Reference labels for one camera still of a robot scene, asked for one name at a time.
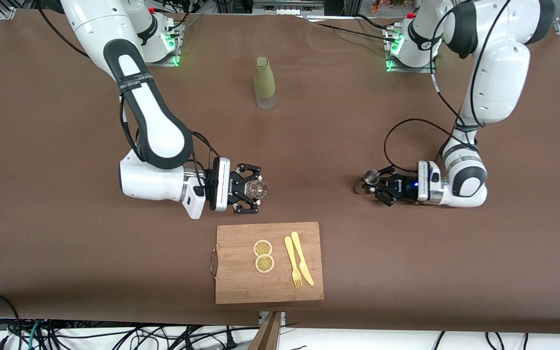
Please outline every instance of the cutting board handle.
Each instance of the cutting board handle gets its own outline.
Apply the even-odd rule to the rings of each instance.
[[[211,252],[211,276],[213,276],[213,279],[216,280],[217,279],[217,244],[215,245],[215,247],[213,248],[213,252]]]

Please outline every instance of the wooden cutting board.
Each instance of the wooden cutting board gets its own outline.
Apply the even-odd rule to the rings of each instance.
[[[291,277],[291,261],[284,237],[296,231],[308,269],[311,286],[302,276],[302,288],[295,288]],[[256,270],[254,244],[261,239],[271,243],[273,270]],[[287,222],[282,224],[231,225],[217,227],[215,303],[272,303],[280,301],[323,299],[321,244],[318,222]],[[297,266],[299,256],[295,250]]]

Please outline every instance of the white robotic arm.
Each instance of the white robotic arm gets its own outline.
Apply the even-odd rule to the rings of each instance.
[[[460,58],[473,55],[475,60],[476,73],[453,128],[455,138],[449,138],[440,153],[447,173],[442,175],[433,161],[420,161],[418,176],[407,177],[403,182],[407,188],[400,187],[403,191],[391,188],[404,177],[398,175],[392,182],[382,177],[394,175],[390,168],[380,171],[379,182],[372,174],[365,176],[364,187],[384,193],[380,200],[389,205],[398,198],[453,207],[483,204],[487,170],[476,146],[476,131],[480,125],[499,122],[512,113],[530,62],[526,44],[543,38],[553,18],[552,0],[475,0],[457,6],[450,0],[423,1],[416,18],[401,23],[400,43],[392,54],[409,67],[428,66],[442,35]]]
[[[212,210],[257,213],[266,185],[258,166],[217,157],[212,169],[190,162],[192,133],[167,108],[146,62],[175,50],[169,39],[174,21],[151,13],[142,0],[61,0],[69,24],[87,55],[117,83],[121,122],[131,151],[120,161],[120,187],[129,197],[182,202],[189,216],[200,218],[205,201]],[[124,113],[129,104],[138,125],[133,140]],[[240,173],[251,171],[242,177]],[[238,202],[244,202],[244,208]]]

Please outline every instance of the brown tabletop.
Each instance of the brown tabletop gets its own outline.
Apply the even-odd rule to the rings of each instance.
[[[204,16],[185,37],[181,66],[151,72],[190,129],[262,166],[258,215],[205,209],[193,221],[180,203],[123,195],[115,83],[37,12],[0,22],[0,294],[21,317],[255,324],[274,308],[302,327],[560,333],[560,36],[529,47],[513,115],[478,134],[489,195],[475,209],[387,208],[352,192],[387,165],[397,122],[453,125],[429,75],[385,71],[379,40],[292,16]],[[255,103],[259,55],[276,76],[271,111]],[[473,63],[442,56],[440,88],[459,106]],[[408,124],[389,150],[411,167],[444,139]],[[323,301],[213,303],[216,226],[300,221],[320,222]]]

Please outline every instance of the knife handle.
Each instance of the knife handle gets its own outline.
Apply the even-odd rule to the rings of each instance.
[[[293,239],[295,249],[297,249],[297,254],[299,255],[300,261],[306,261],[306,259],[304,259],[304,252],[302,252],[302,243],[299,241],[298,233],[295,231],[291,232],[291,238]]]
[[[286,245],[286,251],[289,253],[291,266],[293,266],[293,268],[298,268],[297,264],[295,264],[295,252],[293,251],[293,241],[291,241],[291,237],[286,236],[284,238],[284,245]]]

